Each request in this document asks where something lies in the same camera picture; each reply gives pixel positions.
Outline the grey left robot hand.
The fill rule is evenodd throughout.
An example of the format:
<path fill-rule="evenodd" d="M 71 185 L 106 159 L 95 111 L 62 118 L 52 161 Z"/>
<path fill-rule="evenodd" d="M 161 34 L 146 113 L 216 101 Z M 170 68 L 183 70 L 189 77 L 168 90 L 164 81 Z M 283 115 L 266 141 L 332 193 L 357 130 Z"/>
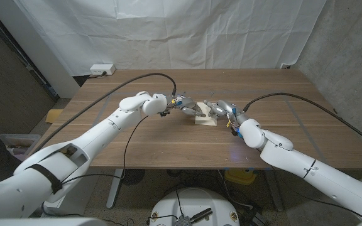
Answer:
<path fill-rule="evenodd" d="M 197 103 L 191 98 L 184 95 L 176 95 L 173 97 L 167 97 L 167 108 L 181 110 L 184 114 L 188 116 L 198 116 L 205 117 L 202 109 L 197 105 Z"/>

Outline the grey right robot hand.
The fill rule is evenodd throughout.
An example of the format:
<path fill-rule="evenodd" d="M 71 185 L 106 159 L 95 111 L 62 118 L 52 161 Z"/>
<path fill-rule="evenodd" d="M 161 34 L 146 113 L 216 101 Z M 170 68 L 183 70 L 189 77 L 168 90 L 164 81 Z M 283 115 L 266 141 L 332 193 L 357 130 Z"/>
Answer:
<path fill-rule="evenodd" d="M 218 100 L 217 102 L 209 102 L 204 100 L 206 106 L 210 108 L 208 116 L 214 119 L 219 117 L 227 117 L 233 126 L 240 126 L 249 117 L 234 103 L 226 100 Z"/>

